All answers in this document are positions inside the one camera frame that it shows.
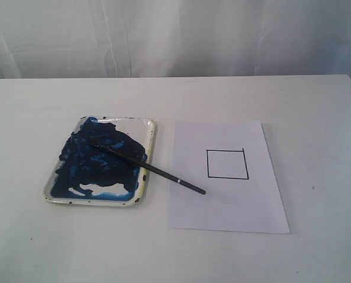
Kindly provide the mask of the black paintbrush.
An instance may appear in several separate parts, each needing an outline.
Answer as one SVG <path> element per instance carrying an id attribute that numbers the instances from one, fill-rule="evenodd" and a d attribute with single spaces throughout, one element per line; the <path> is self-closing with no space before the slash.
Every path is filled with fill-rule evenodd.
<path id="1" fill-rule="evenodd" d="M 174 176 L 174 175 L 172 175 L 172 174 L 170 174 L 168 172 L 165 172 L 165 171 L 163 171 L 163 170 L 161 170 L 161 169 L 159 169 L 157 167 L 154 167 L 151 164 L 148 164 L 148 163 L 146 163 L 144 161 L 136 160 L 136 159 L 134 159 L 132 157 L 126 156 L 123 153 L 120 153 L 120 152 L 116 151 L 115 149 L 112 149 L 111 147 L 107 147 L 107 146 L 104 146 L 104 145 L 101 145 L 101 144 L 97 144 L 95 142 L 92 142 L 91 144 L 94 147 L 96 147 L 96 148 L 98 148 L 100 150 L 103 150 L 103 151 L 107 152 L 110 155 L 114 155 L 114 156 L 119 157 L 121 159 L 125 159 L 128 162 L 131 162 L 131 163 L 133 163 L 135 165 L 138 165 L 139 167 L 142 167 L 142 168 L 144 168 L 144 169 L 146 169 L 146 170 L 148 170 L 150 172 L 153 172 L 153 173 L 155 173 L 155 174 L 157 174 L 157 175 L 159 175 L 161 177 L 164 177 L 167 180 L 171 180 L 174 183 L 177 183 L 177 184 L 179 184 L 179 185 L 181 185 L 183 187 L 186 187 L 186 188 L 188 188 L 190 190 L 193 190 L 196 193 L 199 193 L 201 195 L 206 195 L 206 190 L 201 189 L 200 187 L 197 187 L 197 186 L 195 186 L 195 185 L 193 185 L 193 184 L 191 184 L 189 182 L 186 182 L 186 181 L 184 181 L 184 180 L 182 180 L 182 179 L 180 179 L 180 178 L 178 178 L 178 177 L 176 177 L 176 176 Z"/>

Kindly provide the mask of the white paper with black square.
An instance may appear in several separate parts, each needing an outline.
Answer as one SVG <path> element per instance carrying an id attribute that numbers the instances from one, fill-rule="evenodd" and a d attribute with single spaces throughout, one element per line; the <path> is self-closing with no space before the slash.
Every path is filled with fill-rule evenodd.
<path id="1" fill-rule="evenodd" d="M 259 121 L 176 122 L 172 172 L 206 193 L 171 184 L 170 227 L 289 233 Z"/>

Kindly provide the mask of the white tray with blue paint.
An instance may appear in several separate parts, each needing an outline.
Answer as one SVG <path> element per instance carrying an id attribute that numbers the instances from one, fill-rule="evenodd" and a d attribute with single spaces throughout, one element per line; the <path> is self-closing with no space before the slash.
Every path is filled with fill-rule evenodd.
<path id="1" fill-rule="evenodd" d="M 107 153 L 99 145 L 149 162 L 156 136 L 151 119 L 85 116 L 64 143 L 43 190 L 47 202 L 130 206 L 146 191 L 148 171 Z"/>

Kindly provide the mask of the white backdrop curtain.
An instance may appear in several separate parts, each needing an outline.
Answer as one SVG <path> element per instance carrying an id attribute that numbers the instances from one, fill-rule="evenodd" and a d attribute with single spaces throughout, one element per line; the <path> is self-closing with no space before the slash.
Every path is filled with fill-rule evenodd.
<path id="1" fill-rule="evenodd" d="M 0 1 L 0 78 L 347 74 L 351 1 Z"/>

